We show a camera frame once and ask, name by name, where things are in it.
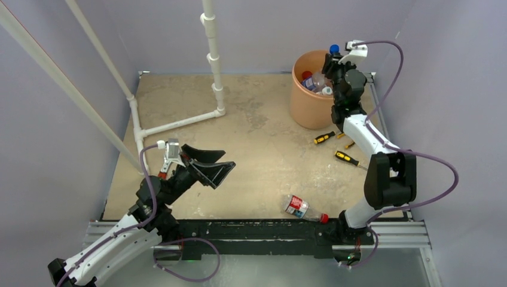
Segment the crushed white cap bottle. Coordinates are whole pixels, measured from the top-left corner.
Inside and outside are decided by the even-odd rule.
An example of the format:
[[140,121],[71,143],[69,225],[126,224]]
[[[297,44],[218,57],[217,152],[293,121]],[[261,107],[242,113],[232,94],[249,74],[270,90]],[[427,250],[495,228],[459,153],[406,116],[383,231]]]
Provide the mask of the crushed white cap bottle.
[[332,96],[334,94],[333,89],[328,86],[325,86],[320,93],[324,96]]

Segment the small blue Pepsi bottle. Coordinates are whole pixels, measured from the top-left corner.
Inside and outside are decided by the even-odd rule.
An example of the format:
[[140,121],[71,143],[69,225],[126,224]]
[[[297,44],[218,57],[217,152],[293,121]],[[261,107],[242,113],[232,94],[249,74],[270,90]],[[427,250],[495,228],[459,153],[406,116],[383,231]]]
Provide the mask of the small blue Pepsi bottle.
[[312,76],[304,79],[301,84],[314,93],[321,92],[325,87],[332,87],[331,81],[320,72],[313,73]]

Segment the red cap clear bottle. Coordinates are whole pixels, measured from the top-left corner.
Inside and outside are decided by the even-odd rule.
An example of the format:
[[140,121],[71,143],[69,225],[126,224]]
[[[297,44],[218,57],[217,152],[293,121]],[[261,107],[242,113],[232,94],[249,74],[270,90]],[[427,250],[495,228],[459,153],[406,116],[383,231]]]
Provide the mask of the red cap clear bottle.
[[312,76],[313,76],[312,72],[310,72],[310,71],[304,71],[302,73],[302,80],[305,81],[305,80],[307,80],[309,78],[312,78]]

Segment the red blue label bottle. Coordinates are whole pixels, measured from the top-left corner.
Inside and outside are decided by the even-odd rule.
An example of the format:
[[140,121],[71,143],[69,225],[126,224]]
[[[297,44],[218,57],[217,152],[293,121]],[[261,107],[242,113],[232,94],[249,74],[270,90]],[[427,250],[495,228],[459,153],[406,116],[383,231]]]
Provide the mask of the red blue label bottle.
[[329,221],[329,216],[326,213],[311,207],[307,201],[293,194],[283,196],[282,209],[298,219],[319,222],[321,224],[327,224]]

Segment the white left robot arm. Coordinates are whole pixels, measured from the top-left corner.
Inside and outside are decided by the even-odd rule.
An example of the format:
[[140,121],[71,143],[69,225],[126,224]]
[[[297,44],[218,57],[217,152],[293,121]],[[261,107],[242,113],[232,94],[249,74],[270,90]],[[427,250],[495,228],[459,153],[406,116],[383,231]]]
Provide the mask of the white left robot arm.
[[164,150],[163,167],[177,165],[170,178],[145,175],[136,203],[104,235],[78,254],[56,258],[48,265],[55,286],[100,286],[134,257],[154,246],[175,245],[183,250],[187,242],[169,207],[196,182],[217,188],[235,168],[233,161],[219,162],[223,150],[200,150],[176,140],[158,141],[142,149],[140,158],[151,149]]

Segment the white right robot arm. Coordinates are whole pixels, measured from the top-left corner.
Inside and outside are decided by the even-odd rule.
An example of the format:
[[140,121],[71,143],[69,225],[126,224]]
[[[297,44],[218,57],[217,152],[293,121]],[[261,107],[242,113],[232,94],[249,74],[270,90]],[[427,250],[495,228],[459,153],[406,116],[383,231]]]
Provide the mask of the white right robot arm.
[[364,182],[364,196],[340,213],[335,234],[350,243],[367,233],[370,219],[390,207],[401,207],[416,196],[416,158],[387,147],[387,139],[370,125],[361,104],[366,76],[339,52],[325,55],[322,68],[332,84],[332,122],[370,157]]

